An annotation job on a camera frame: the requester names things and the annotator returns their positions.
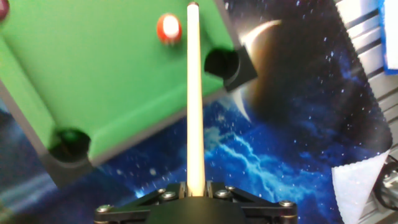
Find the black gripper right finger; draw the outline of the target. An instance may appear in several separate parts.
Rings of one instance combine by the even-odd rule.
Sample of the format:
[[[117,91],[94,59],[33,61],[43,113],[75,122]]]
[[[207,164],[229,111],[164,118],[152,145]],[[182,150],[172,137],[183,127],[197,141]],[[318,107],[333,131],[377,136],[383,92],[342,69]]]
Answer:
[[[206,195],[224,201],[219,209],[236,223],[297,224],[297,204],[282,200],[272,203],[222,182],[208,181]]]

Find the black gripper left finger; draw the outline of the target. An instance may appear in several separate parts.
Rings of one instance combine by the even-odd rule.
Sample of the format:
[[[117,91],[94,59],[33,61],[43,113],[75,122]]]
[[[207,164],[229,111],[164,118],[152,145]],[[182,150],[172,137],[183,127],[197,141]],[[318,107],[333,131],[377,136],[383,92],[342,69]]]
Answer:
[[[101,205],[95,210],[94,223],[144,223],[151,210],[187,196],[185,182],[169,184],[121,207]]]

